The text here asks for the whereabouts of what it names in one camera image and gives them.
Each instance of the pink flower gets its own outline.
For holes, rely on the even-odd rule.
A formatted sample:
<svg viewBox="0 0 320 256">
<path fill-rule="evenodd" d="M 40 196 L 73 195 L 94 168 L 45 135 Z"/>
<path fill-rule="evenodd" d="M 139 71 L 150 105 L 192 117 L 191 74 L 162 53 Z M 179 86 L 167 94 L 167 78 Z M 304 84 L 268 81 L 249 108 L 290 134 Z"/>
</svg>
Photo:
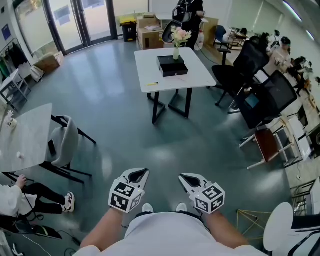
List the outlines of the pink flower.
<svg viewBox="0 0 320 256">
<path fill-rule="evenodd" d="M 186 34 L 187 34 L 187 32 L 182 29 L 178 31 L 178 35 L 181 36 L 182 38 L 184 38 L 186 36 Z"/>
</svg>

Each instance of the brown box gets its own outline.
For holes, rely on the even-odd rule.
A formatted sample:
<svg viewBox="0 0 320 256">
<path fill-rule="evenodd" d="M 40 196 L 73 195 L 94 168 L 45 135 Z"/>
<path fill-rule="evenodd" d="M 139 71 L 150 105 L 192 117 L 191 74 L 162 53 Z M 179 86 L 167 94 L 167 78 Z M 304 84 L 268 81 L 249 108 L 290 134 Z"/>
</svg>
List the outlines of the brown box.
<svg viewBox="0 0 320 256">
<path fill-rule="evenodd" d="M 157 18 L 139 18 L 137 20 L 138 41 L 143 50 L 159 49 L 164 47 L 162 41 L 163 29 L 160 27 L 157 30 L 149 31 L 145 29 L 147 26 L 160 26 L 160 21 Z"/>
<path fill-rule="evenodd" d="M 64 62 L 64 55 L 60 51 L 55 55 L 45 56 L 43 59 L 34 64 L 45 73 L 51 73 L 59 68 Z"/>
</svg>

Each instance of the hand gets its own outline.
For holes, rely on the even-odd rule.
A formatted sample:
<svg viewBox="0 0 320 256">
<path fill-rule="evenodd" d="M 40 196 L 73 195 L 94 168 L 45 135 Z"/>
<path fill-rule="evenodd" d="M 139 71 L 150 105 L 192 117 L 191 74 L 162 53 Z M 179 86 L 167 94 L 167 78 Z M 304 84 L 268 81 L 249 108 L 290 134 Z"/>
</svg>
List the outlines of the hand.
<svg viewBox="0 0 320 256">
<path fill-rule="evenodd" d="M 26 184 L 27 184 L 27 178 L 22 174 L 17 179 L 15 185 L 17 185 L 22 190 Z"/>
<path fill-rule="evenodd" d="M 198 10 L 196 12 L 196 15 L 198 15 L 201 19 L 203 19 L 205 17 L 205 12 L 204 11 L 201 11 L 201 10 Z"/>
</svg>

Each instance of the white sneaker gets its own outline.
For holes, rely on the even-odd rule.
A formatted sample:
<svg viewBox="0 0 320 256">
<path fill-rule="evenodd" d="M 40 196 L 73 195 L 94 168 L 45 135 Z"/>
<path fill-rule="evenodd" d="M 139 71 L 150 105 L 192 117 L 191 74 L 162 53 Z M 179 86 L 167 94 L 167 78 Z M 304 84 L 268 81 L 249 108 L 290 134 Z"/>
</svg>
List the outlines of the white sneaker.
<svg viewBox="0 0 320 256">
<path fill-rule="evenodd" d="M 178 204 L 178 206 L 175 209 L 176 212 L 187 212 L 187 205 L 184 202 L 181 202 Z"/>
<path fill-rule="evenodd" d="M 151 213 L 155 213 L 154 208 L 152 207 L 152 205 L 150 203 L 145 203 L 142 206 L 142 212 L 143 213 L 147 213 L 147 212 L 151 212 Z"/>
<path fill-rule="evenodd" d="M 73 213 L 75 210 L 75 203 L 76 203 L 75 195 L 72 192 L 68 192 L 64 198 L 65 198 L 64 212 Z"/>
</svg>

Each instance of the gray floor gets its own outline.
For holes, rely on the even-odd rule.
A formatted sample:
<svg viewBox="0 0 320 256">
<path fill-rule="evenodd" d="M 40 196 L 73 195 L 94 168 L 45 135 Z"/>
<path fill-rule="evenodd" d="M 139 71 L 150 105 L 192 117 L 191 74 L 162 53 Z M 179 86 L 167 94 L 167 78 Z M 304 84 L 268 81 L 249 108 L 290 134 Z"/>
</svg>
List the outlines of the gray floor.
<svg viewBox="0 0 320 256">
<path fill-rule="evenodd" d="M 94 146 L 81 138 L 71 164 L 73 169 L 93 174 L 92 179 L 79 176 L 85 179 L 85 186 L 40 167 L 21 171 L 58 193 L 73 191 L 76 196 L 73 214 L 46 214 L 42 225 L 67 231 L 81 240 L 108 210 L 114 179 L 137 167 L 150 169 L 142 203 L 151 203 L 156 212 L 172 211 L 180 202 L 189 205 L 178 182 L 181 173 L 197 173 L 217 182 L 226 192 L 221 211 L 234 225 L 236 209 L 271 212 L 278 204 L 289 201 L 289 183 L 280 161 L 247 170 L 262 156 L 253 142 L 239 148 L 248 127 L 240 114 L 227 115 L 229 97 L 221 108 L 215 106 L 221 91 L 194 89 L 189 119 L 166 109 L 157 124 L 152 125 L 153 104 L 140 89 L 136 50 L 134 42 L 119 40 L 76 52 L 33 87 L 21 113 L 53 103 L 54 115 L 71 116 L 80 129 L 97 141 Z M 211 72 L 213 64 L 201 52 L 197 54 Z M 160 100 L 168 104 L 172 96 L 173 92 L 164 92 Z M 1 182 L 9 183 L 5 177 L 1 177 Z M 123 224 L 130 223 L 141 207 L 142 204 Z M 245 219 L 241 223 L 243 231 L 250 226 Z M 62 236 L 62 241 L 29 237 L 52 256 L 61 256 L 68 247 L 77 249 L 70 237 Z M 45 255 L 20 235 L 12 235 L 8 240 L 16 242 L 26 255 Z M 252 244 L 260 247 L 262 241 Z"/>
</svg>

